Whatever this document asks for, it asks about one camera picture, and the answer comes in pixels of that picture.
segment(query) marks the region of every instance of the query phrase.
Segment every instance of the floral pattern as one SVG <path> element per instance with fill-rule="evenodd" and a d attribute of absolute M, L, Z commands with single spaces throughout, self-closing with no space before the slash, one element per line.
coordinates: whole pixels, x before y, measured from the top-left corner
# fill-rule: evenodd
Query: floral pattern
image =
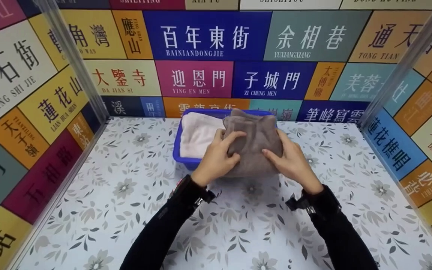
<path fill-rule="evenodd" d="M 17 268 L 118 270 L 137 235 L 188 173 L 173 160 L 179 123 L 111 120 Z M 381 270 L 432 270 L 430 231 L 355 125 L 278 127 L 301 145 Z M 284 203 L 301 193 L 294 181 L 282 175 L 219 179 L 209 188 L 217 198 L 200 205 L 183 225 L 163 269 L 333 269 L 307 213 L 291 212 Z"/>

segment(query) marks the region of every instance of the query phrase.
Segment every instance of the colorful wall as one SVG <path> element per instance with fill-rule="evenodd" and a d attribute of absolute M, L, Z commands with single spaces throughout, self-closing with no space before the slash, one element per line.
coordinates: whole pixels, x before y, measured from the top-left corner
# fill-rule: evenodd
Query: colorful wall
<path fill-rule="evenodd" d="M 432 0 L 58 2 L 111 115 L 240 108 L 349 123 L 432 13 Z M 23 10 L 37 14 L 30 2 Z M 46 29 L 35 31 L 51 58 L 60 58 Z M 432 47 L 420 70 L 432 70 Z M 413 92 L 422 76 L 414 71 L 405 81 Z"/>
<path fill-rule="evenodd" d="M 0 0 L 0 270 L 101 126 L 42 16 Z"/>
<path fill-rule="evenodd" d="M 405 19 L 418 24 L 416 18 Z M 432 228 L 432 65 L 425 64 L 427 57 L 423 53 L 411 70 L 415 87 L 401 82 L 364 132 Z"/>

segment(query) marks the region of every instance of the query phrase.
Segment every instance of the white towel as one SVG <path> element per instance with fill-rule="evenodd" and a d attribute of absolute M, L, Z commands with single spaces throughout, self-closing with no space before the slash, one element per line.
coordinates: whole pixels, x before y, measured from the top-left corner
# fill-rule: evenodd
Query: white towel
<path fill-rule="evenodd" d="M 202 159 L 216 130 L 224 129 L 223 120 L 209 115 L 190 112 L 181 119 L 180 156 Z"/>

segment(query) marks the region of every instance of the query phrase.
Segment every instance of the pink sign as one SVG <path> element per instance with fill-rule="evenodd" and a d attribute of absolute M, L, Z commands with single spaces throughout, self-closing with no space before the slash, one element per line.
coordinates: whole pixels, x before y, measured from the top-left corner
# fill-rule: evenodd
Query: pink sign
<path fill-rule="evenodd" d="M 26 19 L 17 0 L 0 0 L 0 28 Z"/>
<path fill-rule="evenodd" d="M 109 0 L 113 9 L 184 10 L 185 0 Z"/>
<path fill-rule="evenodd" d="M 231 98 L 233 62 L 156 60 L 163 97 Z"/>
<path fill-rule="evenodd" d="M 83 151 L 65 129 L 2 205 L 34 224 Z"/>

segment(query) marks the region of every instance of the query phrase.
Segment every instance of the folded towel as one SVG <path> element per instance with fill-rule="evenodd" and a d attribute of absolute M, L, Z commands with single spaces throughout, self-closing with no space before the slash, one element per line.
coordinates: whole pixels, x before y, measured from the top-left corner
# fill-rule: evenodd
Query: folded towel
<path fill-rule="evenodd" d="M 202 159 L 208 145 L 213 141 L 216 130 L 224 129 L 223 121 L 209 115 L 190 112 L 181 119 L 180 156 Z"/>
<path fill-rule="evenodd" d="M 247 134 L 237 138 L 229 146 L 228 156 L 238 153 L 241 160 L 225 177 L 271 176 L 278 173 L 262 153 L 263 149 L 268 149 L 278 157 L 283 155 L 274 115 L 256 116 L 233 109 L 231 115 L 223 119 L 223 124 L 226 128 L 225 138 L 233 131 L 244 131 Z"/>

